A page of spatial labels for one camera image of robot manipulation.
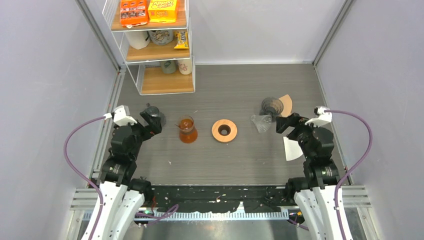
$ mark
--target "white wall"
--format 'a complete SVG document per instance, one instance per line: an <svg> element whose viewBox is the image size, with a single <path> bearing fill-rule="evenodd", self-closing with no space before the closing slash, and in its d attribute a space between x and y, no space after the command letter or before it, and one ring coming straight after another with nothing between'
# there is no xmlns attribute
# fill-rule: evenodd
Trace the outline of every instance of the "white wall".
<svg viewBox="0 0 424 240"><path fill-rule="evenodd" d="M384 240L423 239L424 1L356 1L318 64L330 108L363 116L374 132L369 157L353 174L364 184ZM334 116L349 166L368 136Z"/></svg>
<svg viewBox="0 0 424 240"><path fill-rule="evenodd" d="M106 109L115 69L73 0L1 1L0 238L62 240L76 187L63 143ZM70 142L88 173L100 123Z"/></svg>
<svg viewBox="0 0 424 240"><path fill-rule="evenodd" d="M198 64L312 62L343 0L191 0Z"/></svg>

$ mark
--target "brown liquid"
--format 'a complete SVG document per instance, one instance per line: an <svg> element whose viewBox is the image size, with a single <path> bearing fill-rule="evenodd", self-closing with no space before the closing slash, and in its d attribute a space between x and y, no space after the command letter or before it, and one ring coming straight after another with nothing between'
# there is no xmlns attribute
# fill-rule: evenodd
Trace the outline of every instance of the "brown liquid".
<svg viewBox="0 0 424 240"><path fill-rule="evenodd" d="M198 138L198 131L194 126L194 122L191 119L183 119L179 123L179 139L183 143L191 144Z"/></svg>

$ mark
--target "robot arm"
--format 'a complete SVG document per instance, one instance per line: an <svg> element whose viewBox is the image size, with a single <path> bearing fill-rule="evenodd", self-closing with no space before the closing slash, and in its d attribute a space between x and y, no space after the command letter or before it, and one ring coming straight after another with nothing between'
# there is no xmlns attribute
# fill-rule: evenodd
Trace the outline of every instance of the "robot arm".
<svg viewBox="0 0 424 240"><path fill-rule="evenodd" d="M287 160L305 156L305 177L290 178L287 181L286 200L299 206L314 240L342 239L334 202L334 192L340 180L337 167L331 159L334 135L321 127L332 120L331 113L325 112L327 109L315 108L317 117L311 119L297 113L276 118L277 133L282 134L288 127L294 128L283 138ZM341 189L338 194L341 200ZM342 223L347 226L342 200L339 210ZM348 240L352 239L349 229L345 229L345 236Z"/></svg>
<svg viewBox="0 0 424 240"><path fill-rule="evenodd" d="M137 168L136 159L143 141L162 132L161 117L152 115L154 106L148 106L140 115L148 123L143 126L133 117L127 106L121 105L105 114L115 123L110 141L109 157L101 167L98 179L103 208L95 228L94 238L99 240L123 239L131 221L145 201L153 198L152 185L143 179L132 179ZM100 208L97 198L93 214L82 237L88 240Z"/></svg>

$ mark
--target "shelf rack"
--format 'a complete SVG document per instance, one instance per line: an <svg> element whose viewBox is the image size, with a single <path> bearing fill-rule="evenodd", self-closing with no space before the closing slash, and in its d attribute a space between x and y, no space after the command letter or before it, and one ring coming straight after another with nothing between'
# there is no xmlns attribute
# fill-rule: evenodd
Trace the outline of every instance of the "shelf rack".
<svg viewBox="0 0 424 240"><path fill-rule="evenodd" d="M123 66L131 75L140 95L161 95L194 93L196 91L196 67L192 48L192 29L189 16L189 0L179 0L177 20L173 23L148 23L132 28L122 27L120 23L120 0L106 0L103 16L110 26L113 38L124 59ZM177 40L166 45L156 45L150 42L142 49L130 46L125 32L178 30L187 29L189 49L174 49ZM160 68L160 61L191 59L192 73L165 74Z"/></svg>

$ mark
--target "wooden ring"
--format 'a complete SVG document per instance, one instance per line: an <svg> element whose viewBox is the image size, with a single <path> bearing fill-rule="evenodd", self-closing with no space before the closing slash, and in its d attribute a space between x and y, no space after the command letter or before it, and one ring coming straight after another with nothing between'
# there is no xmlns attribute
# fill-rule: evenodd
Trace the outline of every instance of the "wooden ring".
<svg viewBox="0 0 424 240"><path fill-rule="evenodd" d="M221 143L231 142L237 135L237 127L231 120L221 119L212 126L212 136Z"/></svg>

